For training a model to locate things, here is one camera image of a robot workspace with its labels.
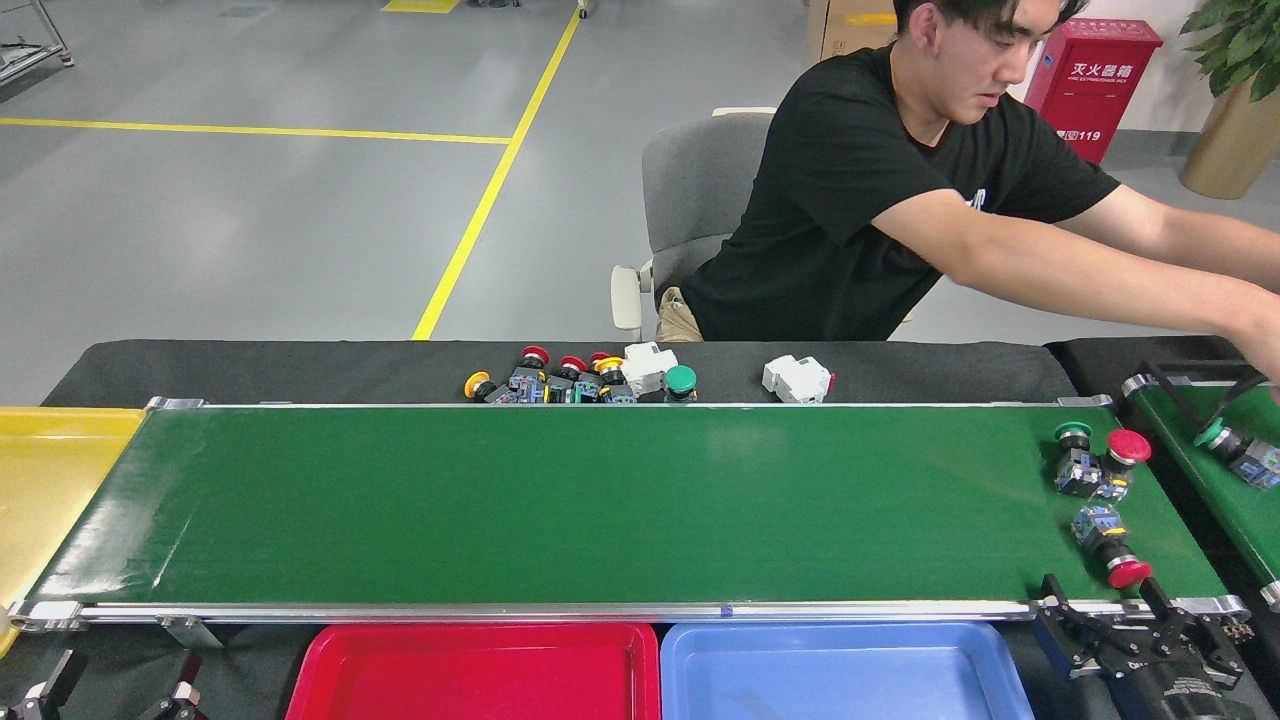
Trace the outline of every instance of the man's ear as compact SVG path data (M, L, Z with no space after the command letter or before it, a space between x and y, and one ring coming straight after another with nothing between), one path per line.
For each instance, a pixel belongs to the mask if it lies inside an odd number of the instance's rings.
M916 50L927 54L936 54L938 46L938 29L945 19L938 6L933 3L922 3L911 10L911 17L906 22L906 33L911 45Z

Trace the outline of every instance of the red fire extinguisher cabinet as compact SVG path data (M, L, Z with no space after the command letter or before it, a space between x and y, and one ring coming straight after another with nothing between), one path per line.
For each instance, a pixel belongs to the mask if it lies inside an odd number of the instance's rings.
M1025 102L1101 163L1147 63L1165 41L1142 20L1071 18L1050 36Z

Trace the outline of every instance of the plastic tray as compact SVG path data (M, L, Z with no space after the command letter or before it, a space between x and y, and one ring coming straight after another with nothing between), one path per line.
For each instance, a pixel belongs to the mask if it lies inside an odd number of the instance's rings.
M983 623L684 624L662 641L666 720L1033 720Z
M307 650L285 720L658 720L649 625L347 625Z
M0 407L0 605L20 600L45 569L143 416ZM0 624L0 657L12 642Z

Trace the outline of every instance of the gray office chair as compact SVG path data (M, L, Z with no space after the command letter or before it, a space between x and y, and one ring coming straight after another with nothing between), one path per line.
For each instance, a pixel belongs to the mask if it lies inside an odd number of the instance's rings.
M658 131L640 158L653 258L639 270L616 265L613 325L641 338L640 297L662 293L719 251L737 229L760 168L772 108L726 108Z

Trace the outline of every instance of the green leaves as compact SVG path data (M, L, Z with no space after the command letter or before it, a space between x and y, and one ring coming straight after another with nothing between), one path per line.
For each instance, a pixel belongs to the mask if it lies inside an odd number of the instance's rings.
M1216 28L1188 47L1208 76L1213 97L1253 79L1251 100L1280 86L1280 0L1207 0L1188 15L1179 35Z

